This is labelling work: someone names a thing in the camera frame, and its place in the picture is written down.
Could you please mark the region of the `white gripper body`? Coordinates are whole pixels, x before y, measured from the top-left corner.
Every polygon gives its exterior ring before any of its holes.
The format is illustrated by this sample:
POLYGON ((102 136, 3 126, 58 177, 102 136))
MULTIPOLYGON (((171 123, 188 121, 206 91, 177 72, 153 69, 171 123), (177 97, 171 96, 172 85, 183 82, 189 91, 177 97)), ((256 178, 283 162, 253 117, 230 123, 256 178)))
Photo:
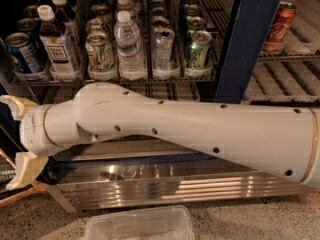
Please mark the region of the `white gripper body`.
POLYGON ((45 130, 45 116, 50 105, 30 108, 20 123, 20 140, 23 146, 38 156, 51 156, 54 144, 45 130))

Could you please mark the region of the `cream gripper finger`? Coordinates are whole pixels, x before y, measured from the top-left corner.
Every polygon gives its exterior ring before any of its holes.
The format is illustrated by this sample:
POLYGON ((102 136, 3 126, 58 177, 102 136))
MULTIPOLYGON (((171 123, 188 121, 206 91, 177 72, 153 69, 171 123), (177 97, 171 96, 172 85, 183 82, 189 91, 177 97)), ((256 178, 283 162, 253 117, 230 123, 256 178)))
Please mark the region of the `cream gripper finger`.
POLYGON ((12 95, 1 95, 0 102, 9 107, 15 121, 21 121, 29 109, 37 106, 37 103, 29 99, 12 95))
POLYGON ((37 156, 32 152, 18 152, 15 162, 15 176, 6 185, 8 190, 24 188, 33 183, 41 174, 48 162, 48 158, 46 156, 37 156))

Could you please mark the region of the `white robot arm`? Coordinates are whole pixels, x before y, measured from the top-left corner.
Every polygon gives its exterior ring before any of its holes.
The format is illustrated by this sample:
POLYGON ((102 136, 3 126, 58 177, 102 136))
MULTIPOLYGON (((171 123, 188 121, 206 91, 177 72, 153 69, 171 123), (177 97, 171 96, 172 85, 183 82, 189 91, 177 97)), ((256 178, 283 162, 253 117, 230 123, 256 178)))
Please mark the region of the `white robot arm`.
POLYGON ((10 190, 31 184, 49 157, 74 145, 130 135, 156 137, 307 186, 320 187, 320 110, 171 101, 105 82, 59 104, 3 95, 19 122, 10 190))

